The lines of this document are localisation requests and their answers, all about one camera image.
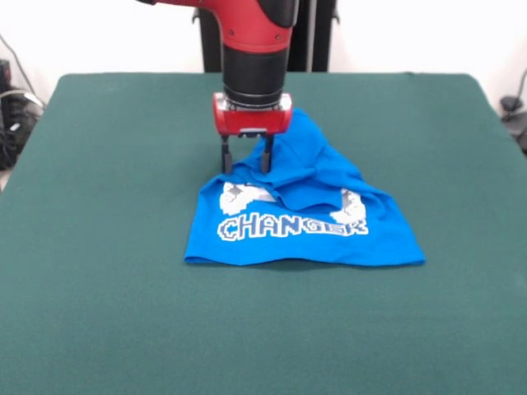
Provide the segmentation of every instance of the black cable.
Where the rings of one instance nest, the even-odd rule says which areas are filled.
[[[518,89],[518,95],[516,95],[516,103],[520,101],[521,94],[524,93],[525,78],[527,77],[527,68],[521,76],[520,88]]]
[[[24,80],[26,80],[26,84],[30,88],[31,93],[34,95],[35,94],[35,88],[33,88],[33,86],[31,85],[30,79],[27,77],[26,72],[24,71],[24,68],[22,67],[22,65],[20,63],[20,59],[18,58],[18,55],[16,54],[15,50],[2,37],[2,34],[0,34],[0,41],[2,41],[2,43],[6,46],[7,50],[12,53],[12,55],[13,55],[13,57],[15,59],[16,65],[18,66],[18,68],[20,70],[20,73],[24,77]]]

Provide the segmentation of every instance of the green felt tabletop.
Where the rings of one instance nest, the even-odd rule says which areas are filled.
[[[0,195],[0,394],[525,395],[527,166],[477,82],[288,76],[427,256],[371,270],[183,262],[221,88],[60,81]]]

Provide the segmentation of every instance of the electrical cable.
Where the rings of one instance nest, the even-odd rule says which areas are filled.
[[[26,84],[27,86],[30,88],[30,91],[31,93],[34,95],[35,94],[35,88],[31,85],[31,81],[30,79],[27,77],[27,74],[26,72],[24,71],[24,68],[22,67],[21,63],[20,63],[20,59],[18,58],[18,55],[16,54],[15,50],[11,47],[11,45],[9,45],[7,43],[7,41],[2,37],[2,34],[0,34],[0,41],[2,41],[2,43],[6,46],[7,50],[9,52],[12,53],[14,59],[15,59],[15,62],[16,62],[16,65],[18,66],[19,70],[20,70],[20,73],[22,74],[22,76],[24,77],[24,80],[26,80]]]
[[[525,84],[526,77],[527,77],[527,68],[524,70],[524,73],[521,76],[520,88],[518,89],[518,95],[516,95],[516,100],[520,100],[521,94],[524,93],[524,84]]]
[[[6,98],[8,96],[11,96],[11,95],[22,95],[26,99],[28,99],[29,101],[31,101],[31,102],[35,103],[36,105],[38,105],[41,109],[45,109],[46,108],[46,104],[45,104],[44,101],[39,99],[34,93],[29,92],[29,91],[24,91],[23,89],[13,89],[11,91],[5,91],[3,93],[0,93],[0,100]]]

